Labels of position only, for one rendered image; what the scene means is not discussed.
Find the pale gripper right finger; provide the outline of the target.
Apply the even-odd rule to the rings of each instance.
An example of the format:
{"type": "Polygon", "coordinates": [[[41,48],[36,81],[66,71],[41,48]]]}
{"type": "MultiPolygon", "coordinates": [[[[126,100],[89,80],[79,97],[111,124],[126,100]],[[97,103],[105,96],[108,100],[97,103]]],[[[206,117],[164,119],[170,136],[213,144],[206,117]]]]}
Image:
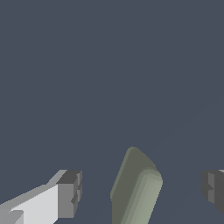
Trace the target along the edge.
{"type": "Polygon", "coordinates": [[[203,196],[224,214],[224,170],[202,171],[200,178],[203,196]]]}

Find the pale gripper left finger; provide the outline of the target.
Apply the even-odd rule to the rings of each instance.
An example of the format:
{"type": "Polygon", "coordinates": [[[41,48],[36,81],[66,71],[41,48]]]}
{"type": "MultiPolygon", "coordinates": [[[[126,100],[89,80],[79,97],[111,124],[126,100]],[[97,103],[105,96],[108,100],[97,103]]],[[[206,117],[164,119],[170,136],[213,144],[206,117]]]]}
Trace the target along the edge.
{"type": "Polygon", "coordinates": [[[82,195],[82,171],[59,170],[38,186],[0,205],[0,224],[55,224],[73,218],[82,195]]]}

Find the olive green rounded block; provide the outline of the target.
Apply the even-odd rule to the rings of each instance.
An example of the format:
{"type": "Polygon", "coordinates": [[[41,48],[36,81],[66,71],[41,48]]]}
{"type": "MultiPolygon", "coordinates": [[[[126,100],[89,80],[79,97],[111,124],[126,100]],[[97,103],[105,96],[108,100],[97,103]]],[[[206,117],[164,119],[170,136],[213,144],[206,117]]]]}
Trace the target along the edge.
{"type": "Polygon", "coordinates": [[[153,162],[129,147],[110,192],[112,224],[148,224],[162,185],[153,162]]]}

